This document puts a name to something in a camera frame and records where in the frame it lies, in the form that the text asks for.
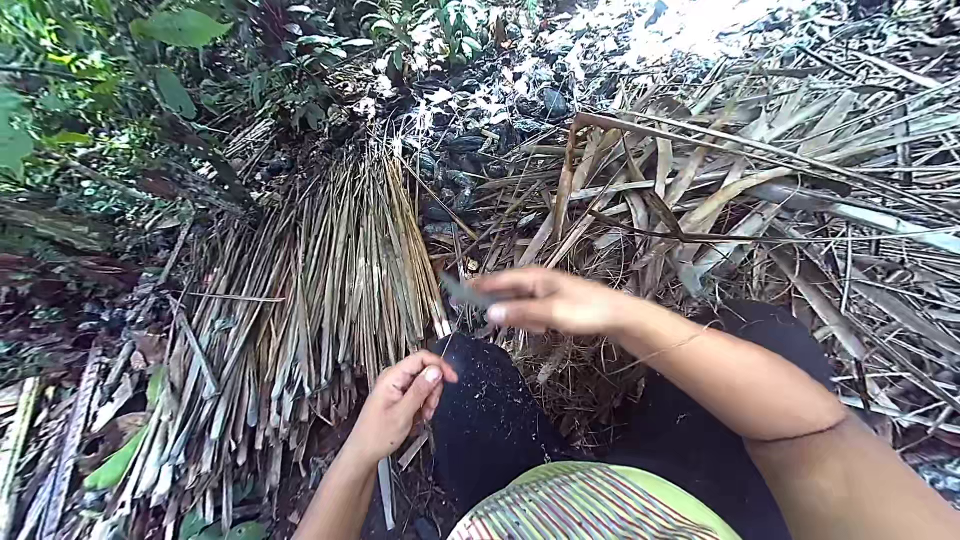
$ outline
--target fingernail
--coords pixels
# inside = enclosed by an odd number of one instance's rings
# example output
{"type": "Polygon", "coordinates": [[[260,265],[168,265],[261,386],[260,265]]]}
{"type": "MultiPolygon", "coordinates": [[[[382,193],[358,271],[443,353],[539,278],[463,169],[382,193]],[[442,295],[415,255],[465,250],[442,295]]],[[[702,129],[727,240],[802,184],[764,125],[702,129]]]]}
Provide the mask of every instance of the fingernail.
{"type": "Polygon", "coordinates": [[[442,377],[443,375],[444,374],[441,373],[440,368],[436,366],[430,366],[426,368],[426,374],[424,374],[427,382],[436,382],[440,380],[440,377],[442,377]]]}
{"type": "Polygon", "coordinates": [[[502,325],[507,320],[507,309],[504,306],[494,305],[487,309],[487,321],[495,325],[502,325]]]}

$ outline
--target finger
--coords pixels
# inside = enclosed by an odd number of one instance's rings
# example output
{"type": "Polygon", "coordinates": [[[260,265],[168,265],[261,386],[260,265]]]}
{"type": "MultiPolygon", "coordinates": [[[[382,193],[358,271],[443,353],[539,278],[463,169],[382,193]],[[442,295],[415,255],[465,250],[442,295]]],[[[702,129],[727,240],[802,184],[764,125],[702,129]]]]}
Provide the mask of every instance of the finger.
{"type": "Polygon", "coordinates": [[[470,282],[478,292],[513,297],[542,297],[556,289],[557,273],[546,268],[518,268],[482,276],[470,282]]]}
{"type": "Polygon", "coordinates": [[[457,375],[457,372],[454,371],[453,366],[451,366],[442,356],[435,355],[429,351],[417,351],[414,355],[421,355],[423,359],[423,367],[427,366],[437,366],[444,372],[444,380],[447,382],[459,382],[460,376],[457,375]]]}
{"type": "Polygon", "coordinates": [[[444,386],[438,384],[436,388],[433,389],[433,392],[430,394],[430,397],[426,399],[426,403],[423,404],[423,409],[420,412],[423,413],[423,419],[427,422],[433,420],[433,415],[437,412],[437,407],[440,406],[440,396],[444,393],[444,386]]]}
{"type": "Polygon", "coordinates": [[[499,327],[545,331],[554,325],[553,303],[549,300],[514,300],[494,304],[487,320],[499,327]]]}
{"type": "Polygon", "coordinates": [[[381,377],[397,390],[406,392],[423,368],[428,364],[437,364],[438,361],[444,362],[442,358],[429,351],[417,351],[391,367],[390,372],[385,372],[381,377]]]}
{"type": "Polygon", "coordinates": [[[426,403],[434,388],[441,384],[444,372],[437,366],[429,366],[423,370],[403,395],[403,399],[397,404],[404,417],[413,419],[423,405],[426,403]]]}

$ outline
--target hand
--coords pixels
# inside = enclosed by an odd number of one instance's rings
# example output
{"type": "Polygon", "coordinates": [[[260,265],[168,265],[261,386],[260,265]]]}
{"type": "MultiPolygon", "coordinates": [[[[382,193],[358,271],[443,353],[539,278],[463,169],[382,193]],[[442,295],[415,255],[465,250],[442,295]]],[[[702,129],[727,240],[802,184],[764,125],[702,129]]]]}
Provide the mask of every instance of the hand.
{"type": "Polygon", "coordinates": [[[347,439],[349,453],[376,466],[396,451],[420,420],[433,418],[444,380],[456,382],[457,373],[428,351],[413,353],[383,370],[347,439]]]}
{"type": "Polygon", "coordinates": [[[615,332],[631,297],[604,285],[545,268],[507,270],[478,278],[470,285],[479,292],[517,298],[487,310],[497,326],[528,331],[559,330],[572,334],[615,332]]]}

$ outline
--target thigh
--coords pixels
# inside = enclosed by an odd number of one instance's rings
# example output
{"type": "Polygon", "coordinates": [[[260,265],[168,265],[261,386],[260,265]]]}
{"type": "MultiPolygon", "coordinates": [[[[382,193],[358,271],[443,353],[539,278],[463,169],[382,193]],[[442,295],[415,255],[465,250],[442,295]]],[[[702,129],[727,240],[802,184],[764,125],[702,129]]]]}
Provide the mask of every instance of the thigh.
{"type": "Polygon", "coordinates": [[[437,480],[460,512],[529,469],[569,455],[506,351],[462,334],[430,350],[460,376],[444,387],[432,422],[437,480]]]}
{"type": "MultiPolygon", "coordinates": [[[[819,344],[783,307],[729,302],[718,315],[724,331],[783,356],[830,387],[830,367],[819,344]]],[[[790,538],[743,440],[660,374],[648,374],[628,432],[610,460],[673,481],[745,540],[790,538]]]]}

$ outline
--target striped shirt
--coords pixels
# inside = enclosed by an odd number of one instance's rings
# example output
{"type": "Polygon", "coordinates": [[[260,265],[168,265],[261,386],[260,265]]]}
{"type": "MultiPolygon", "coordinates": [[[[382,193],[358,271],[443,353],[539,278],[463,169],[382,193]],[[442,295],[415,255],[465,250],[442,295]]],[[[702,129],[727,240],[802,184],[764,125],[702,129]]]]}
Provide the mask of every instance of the striped shirt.
{"type": "Polygon", "coordinates": [[[573,461],[523,474],[474,507],[448,538],[739,540],[712,510],[660,477],[573,461]]]}

